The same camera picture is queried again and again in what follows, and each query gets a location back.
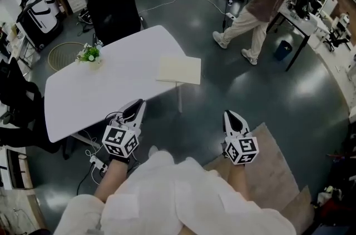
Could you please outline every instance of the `beige notebook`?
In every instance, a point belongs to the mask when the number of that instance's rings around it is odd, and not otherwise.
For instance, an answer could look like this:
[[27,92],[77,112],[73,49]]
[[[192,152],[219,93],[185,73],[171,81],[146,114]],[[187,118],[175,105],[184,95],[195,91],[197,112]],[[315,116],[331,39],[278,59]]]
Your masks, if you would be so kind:
[[158,81],[200,85],[201,59],[187,56],[162,56]]

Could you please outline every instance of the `shoe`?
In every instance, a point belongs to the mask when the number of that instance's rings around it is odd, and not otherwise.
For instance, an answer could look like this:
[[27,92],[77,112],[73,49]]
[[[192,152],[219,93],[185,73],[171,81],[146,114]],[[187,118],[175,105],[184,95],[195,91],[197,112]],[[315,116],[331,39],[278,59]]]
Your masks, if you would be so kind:
[[213,32],[212,37],[218,43],[218,45],[220,45],[221,48],[223,48],[223,49],[228,48],[228,45],[223,42],[223,34],[222,33]]
[[149,150],[149,157],[151,157],[153,154],[155,154],[156,152],[158,152],[158,148],[156,146],[151,146],[150,150]]
[[251,58],[250,52],[247,49],[242,49],[241,54],[245,57],[252,65],[257,65],[257,58]]

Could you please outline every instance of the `white shirt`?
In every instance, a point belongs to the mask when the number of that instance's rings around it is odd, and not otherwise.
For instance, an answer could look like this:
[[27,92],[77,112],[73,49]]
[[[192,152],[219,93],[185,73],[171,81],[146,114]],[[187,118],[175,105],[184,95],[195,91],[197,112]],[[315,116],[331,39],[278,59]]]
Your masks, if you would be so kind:
[[216,171],[192,158],[174,164],[167,152],[155,153],[106,204],[89,195],[72,199],[55,235],[177,235],[183,225],[198,235],[295,235],[287,219],[247,202]]

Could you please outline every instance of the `small potted plant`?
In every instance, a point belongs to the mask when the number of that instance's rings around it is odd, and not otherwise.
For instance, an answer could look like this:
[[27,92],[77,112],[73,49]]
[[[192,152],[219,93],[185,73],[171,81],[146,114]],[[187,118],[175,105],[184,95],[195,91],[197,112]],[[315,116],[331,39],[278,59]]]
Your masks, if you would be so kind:
[[98,69],[102,65],[100,51],[96,47],[84,44],[84,49],[78,53],[77,63],[87,62],[91,69]]

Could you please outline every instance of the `blue trash bin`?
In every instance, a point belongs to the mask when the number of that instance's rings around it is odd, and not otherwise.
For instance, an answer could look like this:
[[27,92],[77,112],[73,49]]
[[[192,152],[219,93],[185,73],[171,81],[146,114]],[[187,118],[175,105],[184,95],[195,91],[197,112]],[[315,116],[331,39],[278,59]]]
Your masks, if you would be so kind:
[[278,61],[282,61],[289,53],[291,53],[292,49],[292,46],[288,42],[281,41],[274,53],[274,57]]

